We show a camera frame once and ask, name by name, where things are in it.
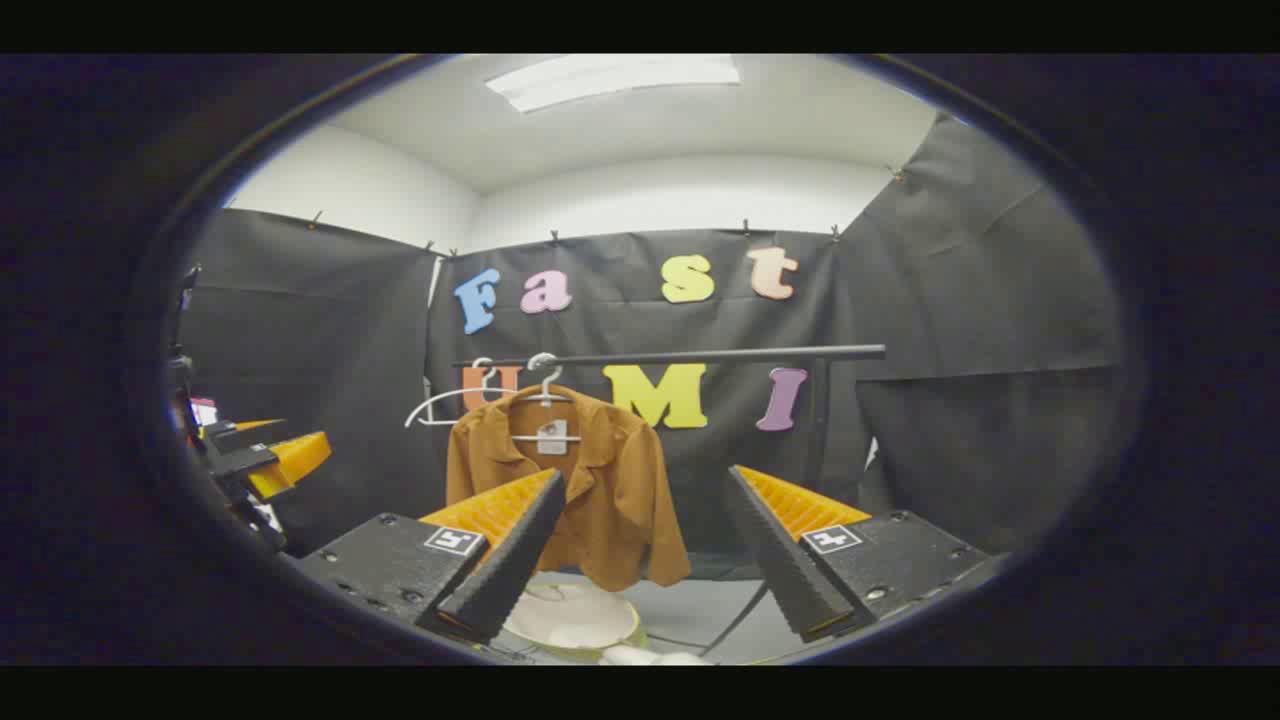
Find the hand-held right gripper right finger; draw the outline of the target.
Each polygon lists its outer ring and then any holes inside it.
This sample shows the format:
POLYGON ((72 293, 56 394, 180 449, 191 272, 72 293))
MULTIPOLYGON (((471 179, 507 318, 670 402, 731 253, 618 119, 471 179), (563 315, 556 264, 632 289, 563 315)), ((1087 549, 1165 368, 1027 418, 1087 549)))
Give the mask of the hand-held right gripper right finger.
POLYGON ((724 503, 791 632, 846 635, 993 575, 1000 559, 909 511, 870 515, 742 465, 724 503))

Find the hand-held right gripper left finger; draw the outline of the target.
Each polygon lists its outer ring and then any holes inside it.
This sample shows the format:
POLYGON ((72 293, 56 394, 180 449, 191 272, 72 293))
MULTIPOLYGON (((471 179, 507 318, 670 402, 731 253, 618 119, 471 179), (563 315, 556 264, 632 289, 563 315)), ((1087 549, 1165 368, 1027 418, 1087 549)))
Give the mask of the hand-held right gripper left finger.
POLYGON ((425 518, 378 514, 297 566, 380 618, 486 644, 536 573, 564 503, 561 471, 536 471, 425 518))

